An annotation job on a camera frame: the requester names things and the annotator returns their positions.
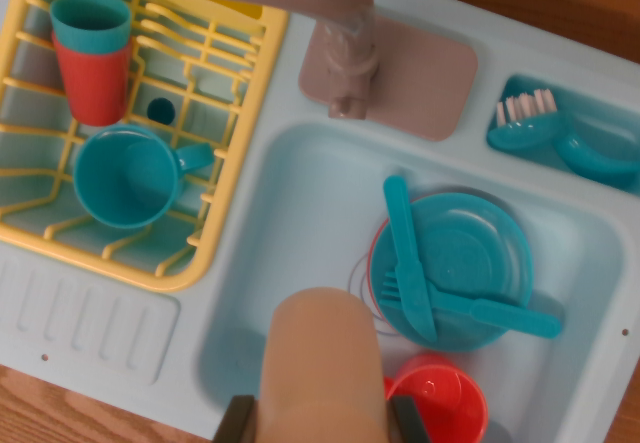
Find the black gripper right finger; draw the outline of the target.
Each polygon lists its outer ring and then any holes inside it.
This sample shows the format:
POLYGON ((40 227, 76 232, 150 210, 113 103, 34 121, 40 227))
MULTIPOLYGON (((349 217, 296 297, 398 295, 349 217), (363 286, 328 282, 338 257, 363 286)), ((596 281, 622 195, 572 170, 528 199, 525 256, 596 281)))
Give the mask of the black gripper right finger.
POLYGON ((414 400, 410 396, 393 396, 390 401, 392 441, 429 443, 430 438, 414 400))

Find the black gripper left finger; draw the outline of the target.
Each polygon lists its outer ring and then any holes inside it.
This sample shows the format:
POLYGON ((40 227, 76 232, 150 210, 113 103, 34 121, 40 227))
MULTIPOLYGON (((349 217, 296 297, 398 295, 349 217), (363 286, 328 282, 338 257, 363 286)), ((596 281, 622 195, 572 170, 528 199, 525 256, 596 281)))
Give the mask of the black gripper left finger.
POLYGON ((234 396, 212 439, 213 443, 254 443, 257 402, 252 395, 234 396))

